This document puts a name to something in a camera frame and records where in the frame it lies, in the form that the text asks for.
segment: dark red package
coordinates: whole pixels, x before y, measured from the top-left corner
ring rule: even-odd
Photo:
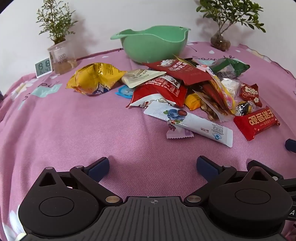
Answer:
[[[246,85],[246,84],[242,84],[239,96],[244,101],[251,100],[252,102],[254,102],[255,105],[257,105],[259,107],[262,107],[262,103],[261,103],[261,101],[259,99],[257,84],[254,84],[254,85],[251,85],[251,86]]]
[[[151,102],[158,101],[183,107],[186,93],[187,88],[183,85],[177,88],[166,79],[157,77],[136,87],[128,106],[146,108]]]
[[[236,116],[233,121],[248,141],[267,128],[280,125],[268,106],[247,115]]]
[[[166,71],[167,75],[183,80],[185,85],[192,85],[212,79],[212,76],[209,73],[203,72],[202,70],[183,63],[177,59],[167,59],[155,63],[143,64],[154,70]]]

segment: green plastic basket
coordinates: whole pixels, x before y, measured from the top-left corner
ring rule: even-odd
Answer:
[[[126,54],[138,63],[153,63],[179,55],[185,48],[189,28],[153,26],[142,31],[127,29],[111,39],[120,39]]]

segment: green snack bag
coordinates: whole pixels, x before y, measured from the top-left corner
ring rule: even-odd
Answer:
[[[247,71],[250,66],[235,59],[221,58],[214,62],[210,68],[219,78],[235,78]]]

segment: white wall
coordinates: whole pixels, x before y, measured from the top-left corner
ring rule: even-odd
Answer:
[[[22,75],[34,72],[34,64],[47,57],[53,43],[48,34],[38,36],[41,28],[36,22],[37,9],[43,0],[14,0],[0,14],[0,90],[5,93]],[[216,24],[201,19],[194,0],[68,0],[79,20],[68,36],[75,45],[77,57],[121,47],[110,36],[124,29],[143,30],[154,25],[175,25],[191,28],[190,41],[209,41],[217,31]],[[296,63],[293,31],[288,23],[295,23],[293,0],[257,0],[266,11],[261,20],[267,34],[249,31],[240,25],[229,28],[227,35],[233,45],[247,44],[269,56],[293,72]]]

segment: transparent plant pot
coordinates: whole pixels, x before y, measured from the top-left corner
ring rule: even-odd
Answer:
[[[75,53],[71,42],[65,40],[47,49],[52,62],[52,68],[57,75],[67,73],[77,67]]]
[[[230,41],[226,40],[219,31],[211,37],[211,46],[223,52],[230,48]]]

